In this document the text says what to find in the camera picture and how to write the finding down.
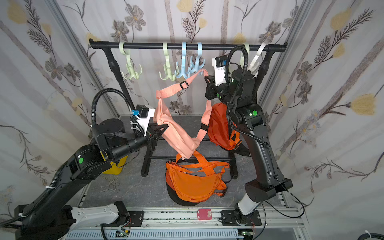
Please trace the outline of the bright orange sling bag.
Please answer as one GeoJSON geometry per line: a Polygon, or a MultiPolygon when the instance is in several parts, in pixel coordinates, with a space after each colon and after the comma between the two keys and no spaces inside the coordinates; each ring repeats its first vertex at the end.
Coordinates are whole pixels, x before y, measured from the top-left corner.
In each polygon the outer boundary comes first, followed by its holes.
{"type": "Polygon", "coordinates": [[[174,161],[166,163],[166,183],[178,192],[180,198],[187,201],[205,200],[217,195],[220,198],[227,193],[227,182],[223,180],[223,175],[230,172],[230,164],[222,161],[208,161],[199,152],[194,155],[194,159],[178,157],[174,161]],[[180,186],[192,184],[197,187],[196,195],[188,195],[186,191],[180,190],[180,186]]]}

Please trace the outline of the pink sling bag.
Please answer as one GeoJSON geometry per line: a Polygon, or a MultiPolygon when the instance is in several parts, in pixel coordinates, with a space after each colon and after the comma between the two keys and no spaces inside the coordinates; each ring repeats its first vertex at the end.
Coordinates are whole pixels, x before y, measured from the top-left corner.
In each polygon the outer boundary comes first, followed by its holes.
{"type": "Polygon", "coordinates": [[[200,73],[202,73],[205,77],[209,75],[206,70],[202,69],[199,70],[196,74],[187,78],[185,81],[179,84],[173,84],[156,92],[158,106],[156,107],[153,117],[154,122],[158,125],[168,126],[168,128],[163,133],[163,138],[174,150],[178,152],[178,157],[182,159],[189,159],[198,153],[197,148],[206,136],[209,129],[209,122],[212,113],[212,103],[210,100],[207,100],[206,109],[201,118],[201,126],[198,135],[195,138],[192,138],[177,122],[173,120],[171,112],[164,103],[164,99],[172,97],[181,90],[188,88],[200,73]]]}

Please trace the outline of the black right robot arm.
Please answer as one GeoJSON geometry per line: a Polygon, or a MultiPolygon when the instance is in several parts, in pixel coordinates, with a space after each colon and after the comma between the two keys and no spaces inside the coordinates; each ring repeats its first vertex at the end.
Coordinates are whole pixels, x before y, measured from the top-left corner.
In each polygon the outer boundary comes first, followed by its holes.
{"type": "Polygon", "coordinates": [[[245,184],[253,202],[271,199],[277,193],[293,187],[285,178],[270,145],[267,120],[262,107],[253,100],[255,78],[250,71],[234,70],[227,82],[216,84],[215,77],[206,76],[206,98],[217,98],[228,107],[226,119],[231,128],[242,134],[254,162],[257,177],[245,184]]]}

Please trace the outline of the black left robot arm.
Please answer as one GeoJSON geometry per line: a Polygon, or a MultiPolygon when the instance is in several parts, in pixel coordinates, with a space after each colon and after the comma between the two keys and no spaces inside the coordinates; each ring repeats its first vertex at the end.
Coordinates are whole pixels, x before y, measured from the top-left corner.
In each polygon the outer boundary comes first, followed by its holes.
{"type": "Polygon", "coordinates": [[[59,167],[50,185],[35,201],[15,209],[21,222],[16,239],[58,240],[78,228],[97,224],[117,227],[125,223],[129,213],[121,201],[85,209],[71,207],[68,201],[111,169],[112,162],[144,146],[155,148],[167,128],[168,125],[150,124],[146,136],[130,139],[121,120],[93,124],[92,142],[79,148],[59,167]]]}

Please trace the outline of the dark orange backpack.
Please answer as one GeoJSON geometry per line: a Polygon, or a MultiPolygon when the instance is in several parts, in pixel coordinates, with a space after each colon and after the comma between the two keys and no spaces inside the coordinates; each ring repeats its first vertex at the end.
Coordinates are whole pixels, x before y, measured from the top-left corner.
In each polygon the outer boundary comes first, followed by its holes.
{"type": "Polygon", "coordinates": [[[220,146],[224,150],[236,150],[242,141],[240,134],[235,130],[231,130],[226,117],[227,106],[223,103],[213,105],[208,136],[212,143],[220,146]]]}

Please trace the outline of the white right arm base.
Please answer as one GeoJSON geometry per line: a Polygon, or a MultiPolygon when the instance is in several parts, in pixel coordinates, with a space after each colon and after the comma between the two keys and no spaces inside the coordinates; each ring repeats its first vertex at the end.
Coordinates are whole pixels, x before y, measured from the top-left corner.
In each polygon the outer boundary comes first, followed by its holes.
{"type": "Polygon", "coordinates": [[[253,220],[257,207],[262,202],[254,202],[248,194],[245,194],[243,198],[235,206],[235,218],[239,225],[246,225],[253,220]]]}

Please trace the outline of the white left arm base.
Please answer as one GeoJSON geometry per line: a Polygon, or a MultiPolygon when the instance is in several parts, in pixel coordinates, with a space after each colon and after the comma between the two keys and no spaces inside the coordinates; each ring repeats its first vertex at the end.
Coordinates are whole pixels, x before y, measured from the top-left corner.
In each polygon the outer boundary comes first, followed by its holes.
{"type": "Polygon", "coordinates": [[[107,206],[92,208],[76,208],[71,210],[75,223],[71,225],[71,229],[96,227],[100,224],[111,226],[122,225],[129,212],[121,201],[114,202],[107,206]]]}

